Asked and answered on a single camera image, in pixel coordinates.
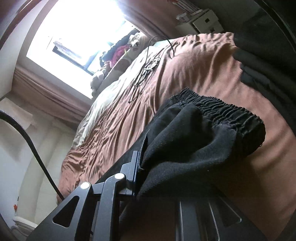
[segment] bedsheet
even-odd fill
[[[232,57],[237,48],[232,33],[189,35],[175,39],[173,47],[172,59],[169,46],[148,58],[160,57],[161,61],[143,93],[129,103],[135,91],[131,82],[101,113],[84,142],[70,150],[62,164],[59,189],[67,196],[81,182],[95,183],[132,146],[160,105],[189,87],[199,95],[244,107],[264,121],[266,138],[261,147],[209,175],[274,240],[296,208],[296,138],[292,130],[266,98],[240,82],[240,62]]]

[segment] wall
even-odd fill
[[[241,25],[259,10],[254,0],[190,0],[199,8],[209,8],[219,18],[227,32],[236,32]]]
[[[83,101],[84,103],[92,104],[92,101],[89,97],[85,96],[84,94],[80,93],[70,85],[66,84],[65,82],[61,81],[59,78],[36,64],[34,61],[29,59],[27,57],[27,53],[30,47],[30,44],[39,28],[41,25],[42,21],[46,17],[46,15],[49,13],[49,11],[52,9],[52,7],[56,4],[58,0],[48,0],[47,4],[44,5],[43,9],[40,11],[38,16],[36,17],[35,21],[33,22],[30,30],[28,31],[28,34],[24,40],[24,43],[21,47],[20,54],[17,59],[17,63],[21,65],[22,67],[26,68],[27,70],[43,77],[44,79],[52,82],[56,86],[60,87],[61,89],[67,91],[68,93],[74,95],[77,97],[79,100]]]
[[[33,114],[35,124],[29,126],[26,131],[38,149],[51,128],[54,118],[15,95],[8,94],[6,97]],[[22,136],[0,121],[0,213],[9,227],[14,224],[13,205],[17,204],[19,190],[32,157],[33,154]]]
[[[24,39],[48,0],[41,1],[17,25],[0,50],[0,98],[11,90],[12,77]]]

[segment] cord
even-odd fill
[[[60,197],[61,200],[64,200],[63,195],[61,194],[61,192],[59,191],[59,189],[55,185],[53,179],[51,178],[50,174],[48,173],[48,171],[47,171],[44,163],[42,162],[42,160],[41,160],[41,158],[40,158],[40,156],[39,156],[39,154],[38,154],[32,140],[31,140],[31,138],[29,137],[27,132],[24,130],[24,128],[13,117],[11,117],[10,115],[8,115],[6,112],[4,112],[2,110],[0,110],[0,120],[4,120],[8,124],[10,124],[12,127],[14,127],[21,134],[21,136],[25,139],[28,146],[30,147],[34,157],[36,158],[37,162],[39,163],[40,167],[42,168],[45,176],[47,177],[50,184],[52,185],[52,187],[56,191],[57,195]]]
[[[172,58],[175,57],[175,51],[174,51],[174,48],[173,48],[171,42],[169,41],[169,39],[168,39],[167,37],[164,37],[164,36],[162,36],[162,35],[156,35],[156,36],[154,36],[154,37],[152,37],[152,38],[150,39],[150,41],[149,41],[149,43],[148,43],[147,55],[146,55],[145,63],[144,63],[143,66],[141,67],[140,72],[138,73],[137,77],[135,78],[135,80],[134,80],[134,82],[133,82],[133,86],[135,86],[135,89],[134,89],[134,91],[132,92],[131,97],[130,97],[130,99],[129,99],[129,101],[128,101],[129,104],[130,104],[131,102],[133,102],[135,99],[137,99],[137,98],[139,97],[139,95],[142,94],[143,89],[144,89],[144,87],[146,86],[146,83],[145,83],[144,86],[143,86],[143,88],[142,88],[141,91],[139,92],[139,94],[136,95],[136,96],[133,98],[133,95],[134,95],[135,90],[140,86],[140,84],[145,80],[145,78],[146,78],[146,76],[147,76],[147,72],[146,72],[145,74],[143,74],[143,71],[144,71],[146,68],[148,68],[148,65],[149,65],[150,63],[152,63],[152,62],[154,62],[154,61],[158,61],[158,63],[159,63],[159,60],[158,60],[158,59],[160,59],[160,58],[156,58],[156,59],[151,60],[151,61],[147,64],[150,44],[151,44],[152,40],[155,39],[155,38],[157,38],[157,37],[162,37],[162,38],[164,38],[165,40],[167,40],[167,41],[169,42],[170,47],[171,47],[171,50],[173,51],[173,57],[171,57],[170,52],[169,52],[169,57],[170,57],[170,59],[172,59]]]

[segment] pink curtain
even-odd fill
[[[182,10],[168,0],[117,0],[117,4],[125,19],[148,37],[180,37],[175,26],[178,24],[176,16]]]
[[[71,126],[77,127],[90,109],[89,104],[19,65],[15,67],[12,92]]]

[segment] black pants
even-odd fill
[[[120,172],[137,150],[138,197],[198,195],[198,183],[206,181],[209,169],[243,159],[264,139],[258,116],[187,88],[160,107],[138,140],[98,182]]]

